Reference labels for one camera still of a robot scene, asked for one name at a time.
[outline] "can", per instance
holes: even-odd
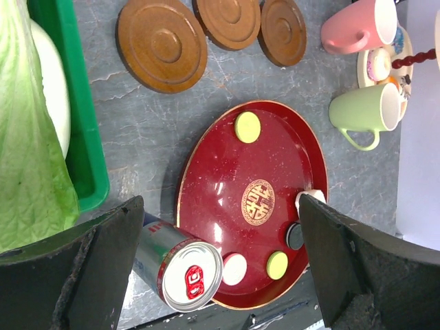
[[[223,259],[213,245],[145,212],[134,268],[169,307],[187,313],[215,295]]]

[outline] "green mug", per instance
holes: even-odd
[[[401,102],[399,91],[393,83],[376,85],[349,91],[331,101],[330,121],[334,127],[356,148],[370,151],[379,145],[379,132],[392,131],[397,127]],[[371,132],[374,141],[360,146],[347,133]]]

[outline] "pink mug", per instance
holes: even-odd
[[[329,53],[351,54],[391,44],[396,31],[394,0],[359,0],[324,23],[321,41]]]

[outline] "gray marble countertop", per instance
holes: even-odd
[[[208,65],[191,89],[175,95],[139,84],[122,64],[115,26],[126,0],[74,0],[111,191],[88,219],[134,195],[145,209],[173,221],[175,187],[190,149],[227,109],[255,99],[283,102],[306,119],[321,143],[329,176],[329,204],[391,234],[395,231],[400,125],[381,134],[370,152],[353,148],[328,116],[332,98],[358,88],[354,55],[334,56],[320,43],[322,23],[351,0],[297,0],[307,25],[307,51],[299,64],[280,68],[256,41],[238,52],[208,41]],[[190,0],[183,0],[192,7]],[[368,134],[357,134],[360,143]],[[119,329],[171,310],[132,272]]]

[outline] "green crate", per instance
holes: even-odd
[[[67,169],[81,212],[101,205],[109,194],[109,176],[102,152],[89,80],[72,0],[28,0],[30,16],[52,38],[63,61],[69,89],[71,135]]]

